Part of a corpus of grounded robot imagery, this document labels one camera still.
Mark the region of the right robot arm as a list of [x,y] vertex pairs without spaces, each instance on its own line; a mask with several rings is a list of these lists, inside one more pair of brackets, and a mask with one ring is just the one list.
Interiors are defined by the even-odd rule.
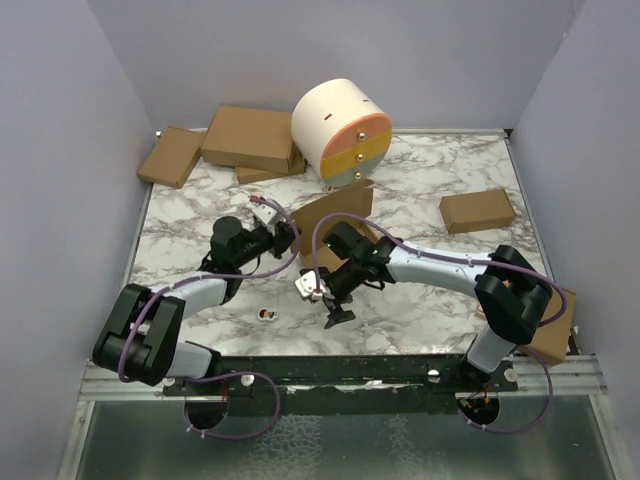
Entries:
[[342,305],[361,286],[425,284],[476,298],[487,325],[459,367],[461,383],[472,391],[491,384],[503,358],[532,341],[553,295],[549,283],[506,245],[485,255],[443,253],[387,235],[373,242],[345,221],[332,226],[322,242],[343,261],[333,272],[319,269],[327,329],[355,318]]

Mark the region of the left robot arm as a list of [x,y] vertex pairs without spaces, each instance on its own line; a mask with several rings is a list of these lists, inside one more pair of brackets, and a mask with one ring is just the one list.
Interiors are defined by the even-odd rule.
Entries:
[[221,354],[180,342],[182,322],[228,303],[247,278],[243,266],[266,253],[280,259],[299,236],[287,220],[256,220],[251,230],[233,216],[216,220],[209,253],[193,276],[155,290],[133,283],[121,290],[93,347],[92,362],[124,382],[155,386],[165,378],[184,378],[199,394],[214,392],[221,380]]

